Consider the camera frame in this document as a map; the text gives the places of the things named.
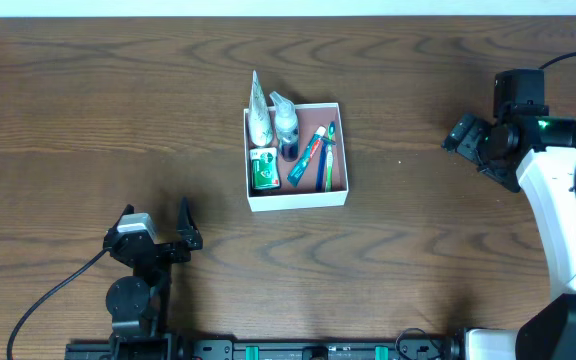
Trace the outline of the clear spray bottle dark liquid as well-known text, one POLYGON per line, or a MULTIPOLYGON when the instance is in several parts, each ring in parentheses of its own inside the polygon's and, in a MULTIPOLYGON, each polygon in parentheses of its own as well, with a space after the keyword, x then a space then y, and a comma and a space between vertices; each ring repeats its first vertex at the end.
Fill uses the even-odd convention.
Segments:
POLYGON ((299 122, 295 105, 277 91, 270 94, 275 108, 274 124, 279 152, 286 162, 297 159, 299 151, 299 122))

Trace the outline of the blue disposable razor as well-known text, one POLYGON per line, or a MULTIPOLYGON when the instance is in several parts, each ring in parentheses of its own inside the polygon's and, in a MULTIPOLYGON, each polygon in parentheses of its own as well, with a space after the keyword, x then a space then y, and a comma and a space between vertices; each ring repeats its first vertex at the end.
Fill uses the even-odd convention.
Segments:
POLYGON ((324 183, 325 183, 325 173, 326 173, 326 147, 329 140, 327 138, 322 138, 322 149, 320 152, 319 164, 318 164, 318 172, 316 178, 316 191, 317 192, 326 192, 324 190, 324 183))

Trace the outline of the green white toothbrush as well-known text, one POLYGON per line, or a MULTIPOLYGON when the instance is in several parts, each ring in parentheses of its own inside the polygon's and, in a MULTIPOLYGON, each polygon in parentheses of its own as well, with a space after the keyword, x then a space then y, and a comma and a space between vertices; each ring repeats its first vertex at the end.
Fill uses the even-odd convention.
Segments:
POLYGON ((329 125, 327 132, 327 139, 329 140, 329 142, 327 143, 326 147, 326 162, 325 162, 326 173, 325 173, 324 190, 326 192, 330 192, 332 189, 332 172, 334 164, 333 145, 335 142, 335 131, 336 131, 336 125, 335 122, 332 121, 329 125))

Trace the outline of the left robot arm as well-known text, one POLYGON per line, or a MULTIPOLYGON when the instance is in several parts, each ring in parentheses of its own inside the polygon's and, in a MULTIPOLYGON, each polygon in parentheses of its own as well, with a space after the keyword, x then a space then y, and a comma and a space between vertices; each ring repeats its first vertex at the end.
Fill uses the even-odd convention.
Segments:
POLYGON ((177 217, 179 239, 158 243, 152 218, 127 205, 107 231, 103 249, 132 270, 115 281, 106 295, 112 318, 111 359, 190 359, 192 351, 181 336, 167 330, 171 268, 191 260, 203 248, 187 199, 177 217))

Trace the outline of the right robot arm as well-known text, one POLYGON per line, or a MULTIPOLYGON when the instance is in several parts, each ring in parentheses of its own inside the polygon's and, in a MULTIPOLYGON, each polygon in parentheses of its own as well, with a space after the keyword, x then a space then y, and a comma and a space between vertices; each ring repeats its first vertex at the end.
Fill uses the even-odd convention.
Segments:
POLYGON ((512 114, 491 124, 464 115, 443 148, 527 197, 550 281, 550 303, 517 330, 471 328, 455 359, 576 359, 576 120, 512 114))

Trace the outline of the green soap packet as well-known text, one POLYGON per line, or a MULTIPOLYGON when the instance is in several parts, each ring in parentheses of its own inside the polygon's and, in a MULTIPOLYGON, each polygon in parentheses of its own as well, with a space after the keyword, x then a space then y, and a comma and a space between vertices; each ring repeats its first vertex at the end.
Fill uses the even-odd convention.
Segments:
POLYGON ((275 147, 255 148, 249 151, 251 181, 254 190, 270 190, 280 187, 280 176, 275 147))

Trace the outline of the green toothpaste tube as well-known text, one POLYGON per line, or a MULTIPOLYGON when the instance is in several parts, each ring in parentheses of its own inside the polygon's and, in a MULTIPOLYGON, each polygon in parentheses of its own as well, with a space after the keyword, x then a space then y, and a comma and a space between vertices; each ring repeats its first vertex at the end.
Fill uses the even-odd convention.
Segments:
POLYGON ((313 134, 310 142, 308 143, 307 147, 305 148, 302 156, 297 160, 297 163, 290 171, 287 180, 288 182, 297 187, 301 178, 305 174, 312 158, 314 157, 317 150, 323 144, 323 138, 326 135, 327 129, 324 126, 319 126, 315 133, 313 134))

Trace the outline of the white cosmetic tube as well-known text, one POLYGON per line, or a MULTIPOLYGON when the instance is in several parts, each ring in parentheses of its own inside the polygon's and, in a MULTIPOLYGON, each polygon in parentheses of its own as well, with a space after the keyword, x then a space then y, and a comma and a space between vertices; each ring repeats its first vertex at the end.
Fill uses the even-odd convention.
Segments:
POLYGON ((252 85, 248 108, 248 133, 256 147, 266 147, 273 141, 273 129, 268 106, 256 71, 252 73, 252 85))

